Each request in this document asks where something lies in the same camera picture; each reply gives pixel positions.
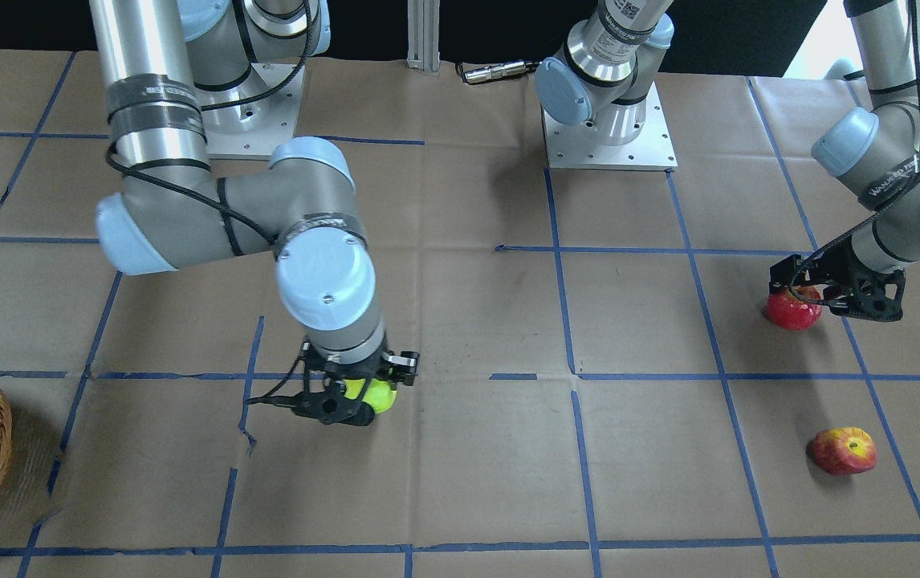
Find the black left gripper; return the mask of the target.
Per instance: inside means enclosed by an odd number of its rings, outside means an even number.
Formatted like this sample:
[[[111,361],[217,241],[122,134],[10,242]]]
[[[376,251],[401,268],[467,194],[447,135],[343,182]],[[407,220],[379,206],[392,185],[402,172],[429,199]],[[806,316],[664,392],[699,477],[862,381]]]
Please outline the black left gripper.
[[[826,286],[822,293],[805,288]],[[850,242],[812,256],[791,254],[769,267],[769,296],[789,292],[795,299],[824,299],[830,310],[893,310],[894,270],[876,271],[861,263]]]

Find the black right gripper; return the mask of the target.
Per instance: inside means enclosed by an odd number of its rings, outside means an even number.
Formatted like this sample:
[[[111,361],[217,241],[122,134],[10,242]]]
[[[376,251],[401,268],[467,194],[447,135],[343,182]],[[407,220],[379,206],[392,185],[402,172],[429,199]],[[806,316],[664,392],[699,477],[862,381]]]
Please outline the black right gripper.
[[[304,337],[302,383],[311,385],[314,374],[320,373],[326,381],[370,380],[390,384],[391,388],[413,387],[419,376],[420,355],[419,351],[394,352],[388,337],[377,341],[371,338],[345,352],[322,350],[309,337]]]

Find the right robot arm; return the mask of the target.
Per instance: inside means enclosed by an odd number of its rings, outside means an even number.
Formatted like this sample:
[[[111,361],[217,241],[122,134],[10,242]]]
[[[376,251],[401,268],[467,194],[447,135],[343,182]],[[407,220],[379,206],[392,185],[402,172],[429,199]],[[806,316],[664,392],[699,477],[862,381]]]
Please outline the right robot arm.
[[[280,129],[263,171],[214,175],[208,128],[272,127],[287,81],[259,63],[327,47],[318,1],[93,1],[110,127],[108,164],[123,189],[98,202],[98,242],[126,275],[170,273],[270,252],[283,306],[324,370],[411,385],[416,352],[393,352],[368,234],[344,154]]]

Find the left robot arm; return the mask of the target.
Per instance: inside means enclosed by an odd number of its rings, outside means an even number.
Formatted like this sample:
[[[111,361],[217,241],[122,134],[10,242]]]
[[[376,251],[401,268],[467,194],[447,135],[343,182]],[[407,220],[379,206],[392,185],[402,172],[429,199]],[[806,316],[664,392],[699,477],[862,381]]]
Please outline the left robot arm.
[[[625,145],[640,129],[674,26],[666,1],[600,1],[536,68],[547,118],[586,127],[603,145]],[[920,260],[920,1],[845,1],[872,108],[855,108],[810,150],[826,173],[870,212],[808,257],[771,267],[769,291],[800,299],[820,286],[817,306],[839,317],[902,317],[905,271]]]

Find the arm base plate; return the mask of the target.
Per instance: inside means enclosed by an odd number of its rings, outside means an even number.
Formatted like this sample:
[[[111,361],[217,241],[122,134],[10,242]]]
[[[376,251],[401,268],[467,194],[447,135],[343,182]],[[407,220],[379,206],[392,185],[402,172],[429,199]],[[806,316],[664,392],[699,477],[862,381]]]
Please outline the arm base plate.
[[[196,88],[202,106],[235,102],[233,107],[203,111],[207,153],[213,160],[269,160],[276,148],[296,135],[306,68],[265,99],[244,104],[248,96],[268,92],[295,69],[293,63],[252,63],[237,87],[221,91]]]
[[[608,106],[595,120],[565,125],[543,111],[542,125],[553,169],[663,172],[679,165],[655,85],[643,101]]]

